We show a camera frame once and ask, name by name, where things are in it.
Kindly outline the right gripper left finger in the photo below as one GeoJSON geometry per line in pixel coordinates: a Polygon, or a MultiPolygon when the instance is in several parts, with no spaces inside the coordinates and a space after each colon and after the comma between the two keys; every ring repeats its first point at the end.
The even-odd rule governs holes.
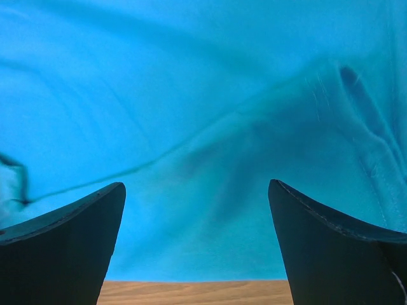
{"type": "Polygon", "coordinates": [[[1,230],[1,304],[96,304],[114,252],[126,189],[112,183],[1,230]]]}

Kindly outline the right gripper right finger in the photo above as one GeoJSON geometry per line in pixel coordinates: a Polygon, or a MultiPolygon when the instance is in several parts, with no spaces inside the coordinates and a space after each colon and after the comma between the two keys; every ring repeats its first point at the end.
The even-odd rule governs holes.
{"type": "Polygon", "coordinates": [[[406,304],[406,233],[271,180],[268,198],[294,304],[406,304]]]}

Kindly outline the teal t shirt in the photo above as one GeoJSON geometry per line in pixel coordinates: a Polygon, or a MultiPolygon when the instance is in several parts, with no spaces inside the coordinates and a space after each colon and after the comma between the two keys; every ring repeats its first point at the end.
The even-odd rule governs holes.
{"type": "Polygon", "coordinates": [[[272,179],[406,231],[405,1],[2,1],[1,226],[127,189],[107,277],[284,278],[272,179]]]}

